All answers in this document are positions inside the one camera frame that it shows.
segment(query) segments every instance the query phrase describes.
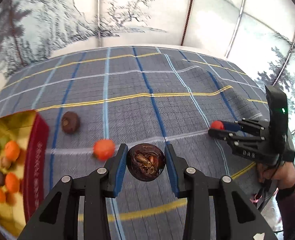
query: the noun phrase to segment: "purple sleeve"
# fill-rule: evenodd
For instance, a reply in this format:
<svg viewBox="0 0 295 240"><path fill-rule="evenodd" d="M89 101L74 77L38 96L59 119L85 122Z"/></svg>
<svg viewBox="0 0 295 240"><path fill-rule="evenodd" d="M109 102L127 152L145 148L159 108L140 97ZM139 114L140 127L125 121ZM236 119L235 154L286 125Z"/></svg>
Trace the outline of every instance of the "purple sleeve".
<svg viewBox="0 0 295 240"><path fill-rule="evenodd" d="M288 239L295 229L295 189L285 198L280 199L276 196L276 200L282 217L284 239Z"/></svg>

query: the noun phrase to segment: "metal screw head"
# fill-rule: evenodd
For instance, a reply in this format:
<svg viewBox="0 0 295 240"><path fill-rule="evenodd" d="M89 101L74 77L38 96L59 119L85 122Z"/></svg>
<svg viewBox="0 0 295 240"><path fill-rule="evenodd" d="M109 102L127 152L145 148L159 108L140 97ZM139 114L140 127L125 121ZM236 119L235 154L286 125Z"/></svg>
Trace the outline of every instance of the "metal screw head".
<svg viewBox="0 0 295 240"><path fill-rule="evenodd" d="M106 172L106 168L98 168L97 173L98 174L104 174Z"/></svg>
<svg viewBox="0 0 295 240"><path fill-rule="evenodd" d="M226 182L226 183L230 183L232 181L232 179L229 176L224 176L222 178L222 181Z"/></svg>
<svg viewBox="0 0 295 240"><path fill-rule="evenodd" d="M64 176L64 177L62 178L62 182L64 182L64 183L67 183L67 182L69 182L70 180L71 180L70 176Z"/></svg>
<svg viewBox="0 0 295 240"><path fill-rule="evenodd" d="M196 172L196 170L193 167L188 167L188 168L186 168L186 172L190 173L190 174L194 174Z"/></svg>

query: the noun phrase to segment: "human arm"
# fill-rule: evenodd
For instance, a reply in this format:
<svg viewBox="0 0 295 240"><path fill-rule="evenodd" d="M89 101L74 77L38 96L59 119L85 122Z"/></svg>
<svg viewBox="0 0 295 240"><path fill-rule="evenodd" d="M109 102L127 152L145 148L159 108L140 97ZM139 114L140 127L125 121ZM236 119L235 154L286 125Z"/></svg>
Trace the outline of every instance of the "human arm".
<svg viewBox="0 0 295 240"><path fill-rule="evenodd" d="M295 168L293 163L285 162L277 171L267 169L262 164L257 165L259 182L264 179L278 180L279 191L276 200L280 209L284 239L288 239L295 230Z"/></svg>

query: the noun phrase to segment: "white object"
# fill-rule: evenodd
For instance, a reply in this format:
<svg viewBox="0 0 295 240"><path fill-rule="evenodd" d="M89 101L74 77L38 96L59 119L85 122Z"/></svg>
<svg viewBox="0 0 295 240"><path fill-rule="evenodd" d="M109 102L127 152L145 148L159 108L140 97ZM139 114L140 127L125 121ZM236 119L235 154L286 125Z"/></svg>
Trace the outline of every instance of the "white object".
<svg viewBox="0 0 295 240"><path fill-rule="evenodd" d="M262 233L262 234L257 233L255 236L253 236L253 239L254 240L264 240L264 236L265 236L265 233Z"/></svg>

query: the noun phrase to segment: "black wristband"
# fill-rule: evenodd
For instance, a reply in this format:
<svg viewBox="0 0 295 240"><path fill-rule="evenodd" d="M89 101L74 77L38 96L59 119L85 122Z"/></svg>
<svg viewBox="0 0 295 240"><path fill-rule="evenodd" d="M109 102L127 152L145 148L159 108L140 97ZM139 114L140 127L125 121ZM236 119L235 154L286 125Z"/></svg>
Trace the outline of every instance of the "black wristband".
<svg viewBox="0 0 295 240"><path fill-rule="evenodd" d="M290 196L295 190L295 184L293 187L280 189L276 195L276 200L280 201L288 196Z"/></svg>

